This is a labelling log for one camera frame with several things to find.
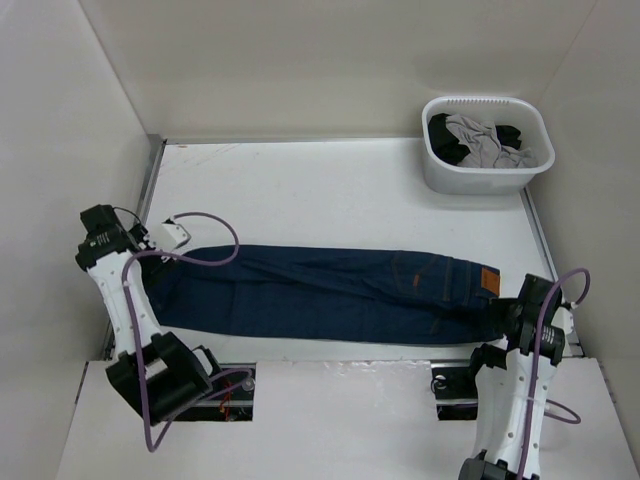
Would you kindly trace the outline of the dark blue denim trousers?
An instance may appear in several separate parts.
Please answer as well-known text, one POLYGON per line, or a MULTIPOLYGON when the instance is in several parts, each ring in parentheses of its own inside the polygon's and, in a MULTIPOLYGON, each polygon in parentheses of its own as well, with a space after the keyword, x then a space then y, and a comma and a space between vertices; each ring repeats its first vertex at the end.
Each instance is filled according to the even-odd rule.
POLYGON ((159 323, 207 333, 439 346, 500 338, 498 269, 435 253, 243 245, 188 252, 147 287, 159 323))

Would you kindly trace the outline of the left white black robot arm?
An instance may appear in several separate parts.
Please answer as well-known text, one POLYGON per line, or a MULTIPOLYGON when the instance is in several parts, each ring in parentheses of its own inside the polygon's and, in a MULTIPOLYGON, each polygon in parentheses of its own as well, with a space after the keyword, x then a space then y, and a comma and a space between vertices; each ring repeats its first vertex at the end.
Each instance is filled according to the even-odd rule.
POLYGON ((107 378, 121 397, 148 423, 169 421, 224 387, 224 373, 209 349, 185 345, 162 332, 145 288, 176 266, 166 256, 136 259, 143 251, 173 252, 191 235, 173 219, 152 229, 126 228, 116 208, 99 204, 80 214, 87 235, 76 262, 95 282, 114 333, 115 363, 107 378))

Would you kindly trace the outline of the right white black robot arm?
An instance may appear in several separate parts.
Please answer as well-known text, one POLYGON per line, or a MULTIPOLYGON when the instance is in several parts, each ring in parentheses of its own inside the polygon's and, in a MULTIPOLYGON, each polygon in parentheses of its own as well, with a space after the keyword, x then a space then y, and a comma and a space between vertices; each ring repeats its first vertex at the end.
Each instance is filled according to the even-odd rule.
POLYGON ((562 310, 553 282, 525 276, 517 297, 492 301, 489 312, 504 346, 474 349, 464 384, 477 395, 476 437, 460 479, 539 479, 539 441, 548 390, 566 335, 552 320, 562 310))

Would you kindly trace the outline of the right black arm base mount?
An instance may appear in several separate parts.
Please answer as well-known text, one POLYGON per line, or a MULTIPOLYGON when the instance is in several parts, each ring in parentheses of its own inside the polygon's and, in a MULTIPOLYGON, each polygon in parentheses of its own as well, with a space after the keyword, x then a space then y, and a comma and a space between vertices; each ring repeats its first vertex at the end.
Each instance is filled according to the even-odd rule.
POLYGON ((431 364, 430 389, 435 396, 439 421, 475 421, 478 394, 475 379, 465 362, 431 364))

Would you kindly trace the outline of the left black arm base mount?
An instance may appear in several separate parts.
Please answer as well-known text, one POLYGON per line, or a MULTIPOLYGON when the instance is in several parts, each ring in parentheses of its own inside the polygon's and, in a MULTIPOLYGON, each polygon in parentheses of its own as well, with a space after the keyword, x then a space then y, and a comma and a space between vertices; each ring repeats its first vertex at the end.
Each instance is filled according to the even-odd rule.
POLYGON ((253 420, 256 364, 223 364, 223 371, 230 369, 247 369, 251 371, 252 380, 246 379, 247 373, 229 374, 214 385, 217 393, 224 388, 240 383, 234 390, 204 399, 195 406, 177 416, 176 422, 249 422, 253 420))

